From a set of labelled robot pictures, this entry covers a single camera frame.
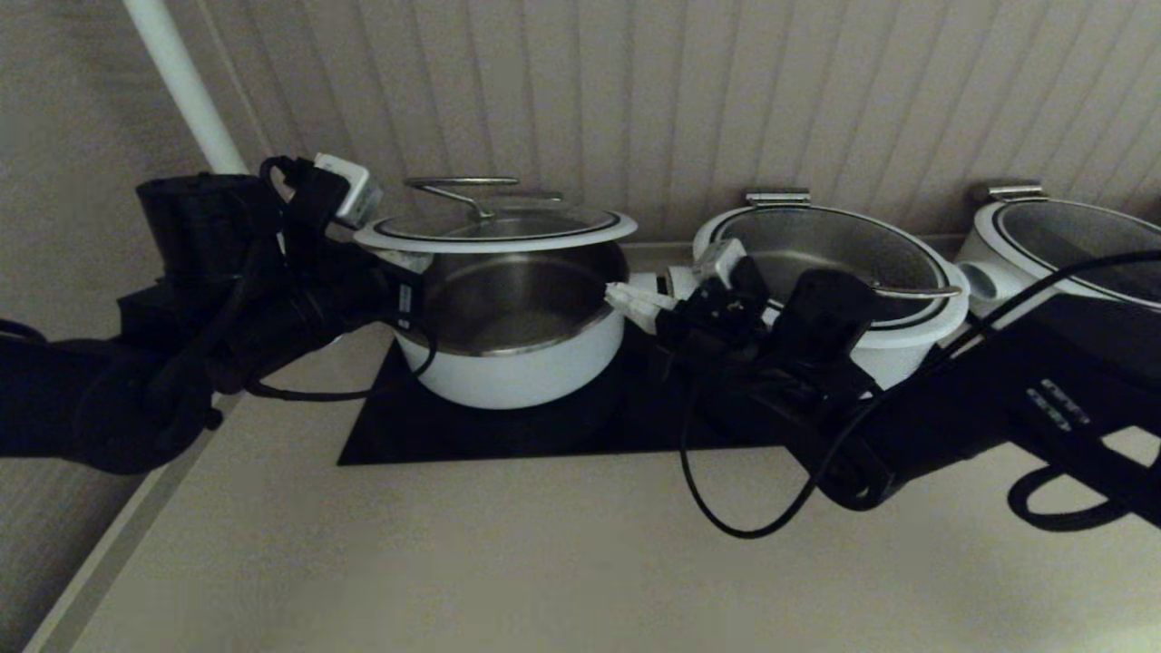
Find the large black glass cooktop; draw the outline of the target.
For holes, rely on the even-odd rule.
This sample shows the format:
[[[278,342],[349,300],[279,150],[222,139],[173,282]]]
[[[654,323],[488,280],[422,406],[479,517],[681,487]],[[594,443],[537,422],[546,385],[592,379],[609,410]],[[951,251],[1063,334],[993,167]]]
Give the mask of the large black glass cooktop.
[[[659,381],[658,364],[654,338],[628,324],[610,366],[575,393],[550,404],[484,410],[453,404],[406,376],[402,349],[394,346],[375,376],[394,390],[365,401],[337,464],[675,452],[680,435],[692,450],[784,445],[786,423],[749,396],[705,387],[694,412],[686,412],[691,372],[673,366]]]

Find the white support pole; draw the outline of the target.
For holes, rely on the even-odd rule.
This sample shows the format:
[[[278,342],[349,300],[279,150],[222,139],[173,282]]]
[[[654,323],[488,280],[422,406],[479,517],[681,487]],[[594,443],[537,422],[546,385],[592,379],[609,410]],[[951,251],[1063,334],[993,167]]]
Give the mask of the white support pole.
[[[163,0],[122,0],[192,138],[212,172],[245,174],[248,166],[221,119],[190,50]]]

